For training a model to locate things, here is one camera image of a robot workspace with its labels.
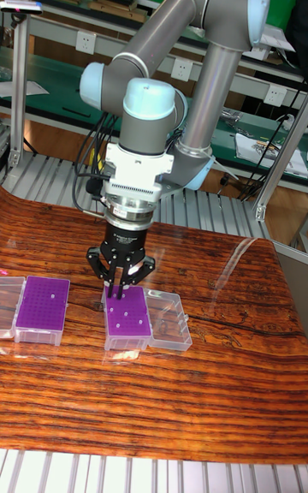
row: workbench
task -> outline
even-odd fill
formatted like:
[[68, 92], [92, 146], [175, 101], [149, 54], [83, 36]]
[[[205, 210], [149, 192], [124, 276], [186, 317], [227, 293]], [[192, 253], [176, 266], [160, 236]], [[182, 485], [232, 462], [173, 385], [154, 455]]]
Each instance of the workbench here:
[[271, 241], [155, 223], [142, 285], [181, 296], [192, 346], [129, 360], [104, 352], [85, 258], [104, 224], [2, 188], [0, 211], [3, 274], [71, 281], [60, 347], [0, 342], [0, 448], [308, 461], [308, 343]]
[[[13, 68], [13, 50], [0, 50], [2, 67]], [[27, 117], [37, 122], [51, 121], [62, 127], [89, 129], [100, 118], [101, 111], [82, 101], [79, 95], [83, 69], [47, 57], [29, 54], [27, 79], [38, 82], [49, 94], [27, 96]], [[11, 99], [0, 98], [2, 112], [10, 112]]]

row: paper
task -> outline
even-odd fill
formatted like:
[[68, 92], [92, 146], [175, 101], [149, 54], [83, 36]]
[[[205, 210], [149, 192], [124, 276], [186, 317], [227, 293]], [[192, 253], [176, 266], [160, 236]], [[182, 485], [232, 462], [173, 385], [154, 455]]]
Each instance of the paper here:
[[[37, 82], [27, 82], [27, 96], [49, 93]], [[0, 82], [0, 98], [11, 98], [13, 95], [13, 82]]]
[[[267, 141], [252, 140], [245, 135], [236, 134], [236, 156], [237, 158], [249, 160], [249, 162], [258, 164], [258, 161], [260, 160], [267, 143]], [[261, 166], [264, 166], [265, 168], [270, 168], [273, 165], [275, 159], [278, 156], [279, 149], [281, 148], [280, 145], [275, 144], [275, 146], [277, 146], [278, 148], [275, 149], [270, 146], [260, 164]], [[301, 177], [308, 178], [308, 170], [305, 166], [305, 162], [300, 154], [299, 149], [296, 149], [293, 153], [293, 156], [288, 163], [285, 171], [288, 174], [300, 175]]]
[[282, 50], [295, 51], [290, 43], [287, 42], [282, 29], [272, 25], [265, 25], [260, 44], [270, 46], [271, 48], [281, 48]]

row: black cable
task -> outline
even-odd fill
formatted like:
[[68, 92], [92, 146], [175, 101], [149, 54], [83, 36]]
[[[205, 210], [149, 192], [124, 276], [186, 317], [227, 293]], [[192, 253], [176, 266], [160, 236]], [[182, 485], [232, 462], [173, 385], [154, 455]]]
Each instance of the black cable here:
[[27, 147], [29, 147], [30, 151], [33, 152], [33, 154], [37, 155], [38, 154], [38, 151], [36, 151], [34, 149], [34, 147], [31, 145], [31, 143], [29, 143], [29, 141], [26, 140], [26, 138], [24, 137], [24, 143], [27, 145]]
[[0, 50], [1, 50], [2, 43], [3, 43], [3, 36], [4, 36], [4, 12], [2, 12], [2, 15], [1, 15]]
[[166, 147], [165, 147], [165, 150], [166, 152], [168, 152], [176, 143], [176, 141], [179, 139], [179, 137], [181, 136], [182, 134], [182, 129], [181, 128], [177, 128], [171, 135], [170, 137], [167, 139], [166, 141]]
[[246, 202], [248, 199], [252, 198], [252, 196], [255, 196], [255, 194], [260, 190], [261, 186], [264, 184], [265, 181], [265, 176], [264, 179], [261, 182], [255, 181], [249, 186], [249, 191], [247, 195], [241, 200], [241, 202]]
[[[108, 113], [104, 112], [101, 118], [99, 119], [99, 121], [97, 122], [97, 124], [89, 130], [87, 136], [85, 137], [84, 141], [80, 146], [76, 160], [74, 162], [74, 179], [73, 179], [73, 187], [72, 187], [72, 199], [74, 202], [74, 206], [80, 211], [86, 211], [86, 210], [84, 210], [77, 202], [77, 197], [76, 197], [77, 181], [79, 178], [88, 178], [93, 180], [96, 179], [101, 181], [106, 180], [106, 175], [101, 174], [101, 171], [104, 169], [104, 164], [103, 164], [103, 168], [99, 168], [99, 164], [101, 163], [101, 157], [99, 153], [101, 146], [104, 142], [104, 139], [107, 135], [108, 135], [107, 143], [109, 143], [116, 121], [117, 121], [117, 116], [112, 115], [110, 118], [108, 118]], [[92, 140], [90, 141], [90, 143], [86, 148], [86, 143], [88, 142], [88, 140], [91, 138], [93, 134], [94, 137], [92, 138]], [[89, 152], [91, 152], [92, 148], [94, 149], [94, 153], [92, 159], [91, 173], [81, 173], [81, 168], [83, 167], [86, 157], [89, 154]]]
[[[301, 82], [301, 84], [300, 84], [300, 86], [299, 86], [299, 88], [298, 88], [297, 92], [295, 93], [295, 96], [293, 97], [292, 103], [291, 103], [291, 104], [289, 105], [289, 107], [287, 108], [286, 113], [285, 113], [285, 114], [281, 117], [281, 120], [280, 120], [280, 122], [279, 122], [279, 124], [278, 124], [278, 126], [277, 126], [277, 128], [276, 128], [276, 130], [275, 130], [275, 132], [272, 134], [271, 138], [269, 139], [269, 141], [268, 141], [268, 143], [267, 143], [267, 145], [266, 145], [266, 147], [265, 147], [265, 149], [264, 149], [264, 151], [263, 151], [263, 153], [262, 153], [262, 155], [261, 155], [261, 158], [260, 158], [260, 159], [259, 159], [259, 161], [258, 161], [258, 164], [255, 166], [254, 170], [252, 171], [251, 176], [250, 176], [250, 177], [249, 177], [249, 179], [246, 181], [246, 184], [245, 184], [245, 186], [243, 187], [243, 189], [241, 190], [240, 195], [237, 197], [237, 199], [241, 199], [241, 197], [242, 197], [242, 196], [244, 196], [244, 195], [245, 195], [245, 193], [247, 192], [247, 189], [249, 190], [249, 189], [250, 189], [250, 187], [253, 187], [253, 186], [254, 186], [254, 183], [252, 183], [251, 185], [250, 185], [249, 183], [250, 183], [250, 181], [252, 180], [253, 176], [254, 176], [255, 174], [259, 173], [258, 168], [259, 168], [259, 166], [260, 166], [260, 163], [263, 161], [263, 159], [264, 159], [264, 156], [265, 156], [266, 152], [268, 151], [268, 149], [269, 149], [270, 145], [272, 144], [272, 142], [273, 142], [274, 138], [275, 138], [275, 137], [276, 137], [276, 135], [278, 134], [278, 132], [279, 132], [279, 130], [280, 130], [280, 128], [281, 128], [281, 126], [282, 126], [283, 122], [285, 121], [285, 119], [287, 118], [287, 115], [289, 114], [290, 110], [292, 109], [292, 107], [293, 107], [293, 105], [294, 105], [294, 103], [295, 103], [295, 100], [296, 100], [296, 99], [297, 99], [297, 97], [299, 96], [299, 92], [301, 92], [301, 90], [303, 89], [303, 87], [304, 87], [304, 86], [305, 86], [305, 80], [303, 80], [303, 81]], [[260, 181], [262, 177], [264, 177], [264, 180], [260, 181], [260, 182], [263, 184], [263, 183], [264, 183], [264, 181], [265, 181], [265, 179], [266, 179], [266, 176], [268, 175], [268, 173], [269, 173], [269, 172], [270, 172], [270, 171], [267, 171], [267, 172], [266, 172], [266, 174], [262, 174], [262, 175], [261, 175], [261, 177], [257, 180], [257, 182], [258, 182], [258, 181]]]
[[3, 176], [2, 180], [0, 181], [0, 185], [4, 184], [6, 178], [8, 177], [8, 173], [9, 173], [9, 160], [7, 160], [5, 163], [4, 176]]

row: cable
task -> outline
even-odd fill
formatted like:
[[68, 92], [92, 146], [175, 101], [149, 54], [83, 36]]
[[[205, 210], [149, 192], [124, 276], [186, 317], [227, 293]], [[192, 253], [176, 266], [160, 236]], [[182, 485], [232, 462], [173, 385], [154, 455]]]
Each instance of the cable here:
[[296, 65], [293, 65], [291, 62], [289, 62], [289, 60], [287, 59], [287, 54], [286, 52], [281, 49], [281, 50], [277, 50], [277, 54], [278, 56], [282, 57], [282, 59], [292, 68], [298, 68], [298, 66]]
[[6, 161], [5, 163], [5, 171], [4, 171], [4, 176], [2, 177], [1, 181], [0, 181], [0, 185], [3, 185], [6, 178], [8, 177], [8, 173], [9, 173], [9, 160]]
[[[270, 137], [270, 139], [269, 139], [269, 141], [268, 141], [268, 143], [267, 143], [266, 147], [264, 148], [264, 151], [263, 151], [263, 153], [262, 153], [262, 155], [261, 155], [261, 158], [260, 158], [260, 159], [259, 159], [259, 161], [258, 161], [258, 164], [255, 166], [254, 170], [252, 171], [251, 176], [250, 176], [250, 177], [249, 177], [249, 179], [246, 181], [246, 184], [245, 184], [245, 186], [243, 187], [243, 189], [241, 190], [240, 195], [237, 197], [237, 199], [241, 199], [241, 197], [242, 197], [242, 196], [244, 196], [244, 195], [246, 194], [247, 189], [248, 189], [248, 191], [250, 192], [250, 191], [251, 191], [251, 188], [252, 188], [252, 187], [254, 187], [255, 182], [253, 182], [253, 183], [250, 185], [250, 181], [252, 180], [252, 178], [253, 178], [253, 176], [254, 176], [255, 174], [259, 173], [259, 172], [258, 172], [258, 168], [259, 168], [259, 166], [260, 166], [261, 162], [263, 161], [263, 159], [264, 159], [264, 156], [265, 156], [266, 152], [268, 151], [268, 149], [269, 149], [270, 145], [272, 144], [272, 142], [273, 142], [274, 138], [275, 138], [275, 137], [276, 137], [276, 135], [278, 134], [278, 132], [279, 132], [279, 130], [280, 130], [280, 128], [281, 128], [281, 126], [282, 126], [282, 124], [283, 124], [284, 120], [286, 119], [287, 115], [289, 114], [290, 110], [292, 109], [292, 107], [293, 107], [293, 105], [294, 105], [294, 103], [295, 103], [295, 100], [296, 100], [296, 99], [297, 99], [297, 97], [299, 96], [299, 93], [301, 92], [301, 90], [303, 89], [303, 87], [304, 87], [304, 86], [305, 86], [305, 80], [303, 80], [303, 81], [301, 82], [301, 84], [299, 85], [299, 88], [298, 88], [297, 92], [295, 93], [295, 96], [293, 97], [292, 103], [291, 103], [291, 104], [289, 105], [289, 107], [287, 108], [286, 113], [285, 113], [284, 115], [280, 116], [281, 120], [280, 120], [280, 122], [279, 122], [279, 124], [278, 124], [278, 126], [277, 126], [277, 128], [276, 128], [276, 130], [275, 130], [275, 132], [274, 132], [274, 133], [272, 134], [272, 136]], [[270, 171], [266, 172], [266, 174], [262, 174], [262, 175], [259, 177], [259, 179], [258, 179], [258, 180], [256, 180], [257, 182], [260, 182], [260, 183], [261, 183], [261, 186], [262, 186], [262, 184], [264, 183], [264, 181], [265, 181], [265, 179], [266, 179], [266, 176], [268, 175], [268, 173], [269, 173], [269, 172], [270, 172]]]
[[172, 147], [175, 145], [176, 141], [179, 139], [179, 137], [182, 134], [182, 128], [177, 128], [167, 139], [166, 141], [166, 147], [165, 151], [168, 152]]
[[[102, 218], [103, 216], [85, 210], [78, 204], [77, 196], [76, 196], [77, 181], [79, 180], [79, 178], [88, 178], [89, 180], [93, 179], [99, 181], [106, 181], [106, 179], [109, 179], [106, 177], [106, 175], [102, 174], [102, 171], [104, 171], [105, 162], [103, 162], [103, 165], [101, 165], [102, 159], [100, 157], [100, 151], [104, 143], [104, 140], [107, 136], [108, 136], [107, 144], [110, 142], [116, 121], [117, 121], [117, 116], [112, 115], [109, 117], [108, 113], [104, 112], [101, 115], [97, 124], [89, 130], [87, 136], [85, 137], [85, 139], [83, 140], [80, 146], [76, 160], [74, 162], [74, 179], [73, 179], [73, 187], [72, 187], [72, 199], [74, 202], [74, 206], [80, 211], [89, 213], [99, 218]], [[81, 173], [81, 169], [85, 163], [86, 157], [88, 156], [89, 153], [91, 153], [91, 149], [94, 150], [92, 157], [91, 172]]]
[[38, 151], [36, 151], [34, 149], [34, 147], [31, 145], [31, 143], [29, 143], [29, 141], [26, 140], [26, 138], [24, 137], [24, 143], [27, 145], [27, 147], [29, 147], [30, 151], [33, 152], [33, 154], [37, 155], [38, 154]]
[[4, 12], [1, 13], [0, 49], [3, 43], [3, 35], [4, 35]]

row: metal floor grating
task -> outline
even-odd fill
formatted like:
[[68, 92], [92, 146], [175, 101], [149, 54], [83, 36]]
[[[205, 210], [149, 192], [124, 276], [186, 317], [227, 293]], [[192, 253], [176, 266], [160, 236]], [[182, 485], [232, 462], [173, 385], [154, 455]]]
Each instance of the metal floor grating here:
[[[73, 163], [25, 152], [19, 165], [9, 172], [3, 187], [19, 198], [73, 207], [73, 179]], [[97, 203], [86, 192], [86, 178], [80, 178], [76, 194], [82, 208], [96, 210]], [[250, 202], [241, 203], [202, 191], [181, 189], [164, 195], [154, 220], [229, 235], [270, 237], [265, 224], [254, 218]]]
[[308, 472], [306, 465], [240, 465], [0, 449], [0, 491], [305, 493]]

